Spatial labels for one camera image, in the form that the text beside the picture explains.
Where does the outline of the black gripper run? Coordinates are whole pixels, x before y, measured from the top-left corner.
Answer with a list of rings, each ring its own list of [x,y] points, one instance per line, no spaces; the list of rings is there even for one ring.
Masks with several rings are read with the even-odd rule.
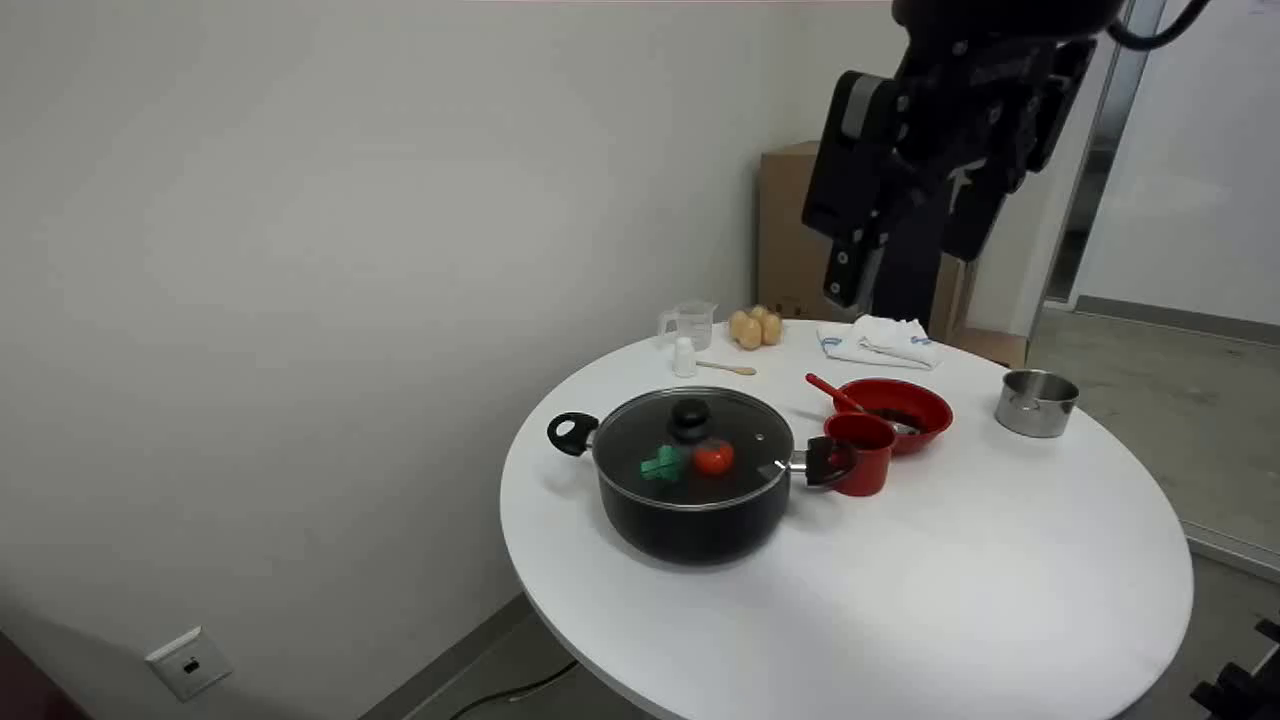
[[[893,0],[893,74],[833,88],[799,218],[827,241],[822,296],[893,319],[931,313],[940,259],[975,259],[1040,173],[1117,0]]]

